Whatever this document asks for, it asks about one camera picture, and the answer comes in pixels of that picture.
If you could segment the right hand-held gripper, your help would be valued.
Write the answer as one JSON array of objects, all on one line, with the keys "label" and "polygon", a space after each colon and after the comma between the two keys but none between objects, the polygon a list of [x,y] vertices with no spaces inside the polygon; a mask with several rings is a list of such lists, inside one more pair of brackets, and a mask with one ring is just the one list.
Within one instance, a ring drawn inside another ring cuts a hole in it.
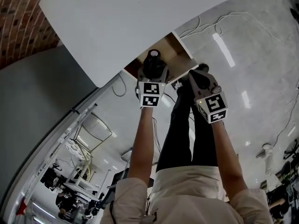
[{"label": "right hand-held gripper", "polygon": [[194,102],[205,120],[211,124],[225,119],[228,105],[224,91],[211,93],[215,86],[219,86],[214,76],[201,70],[192,70],[188,73],[188,78],[194,93]]}]

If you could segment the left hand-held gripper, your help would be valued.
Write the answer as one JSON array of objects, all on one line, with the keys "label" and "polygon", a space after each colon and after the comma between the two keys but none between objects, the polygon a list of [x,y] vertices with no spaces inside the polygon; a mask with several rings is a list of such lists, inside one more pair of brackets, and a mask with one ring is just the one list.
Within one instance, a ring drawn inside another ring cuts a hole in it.
[{"label": "left hand-held gripper", "polygon": [[136,96],[141,108],[159,105],[165,90],[168,72],[168,67],[165,66],[158,78],[149,78],[144,74],[143,66],[138,70]]}]

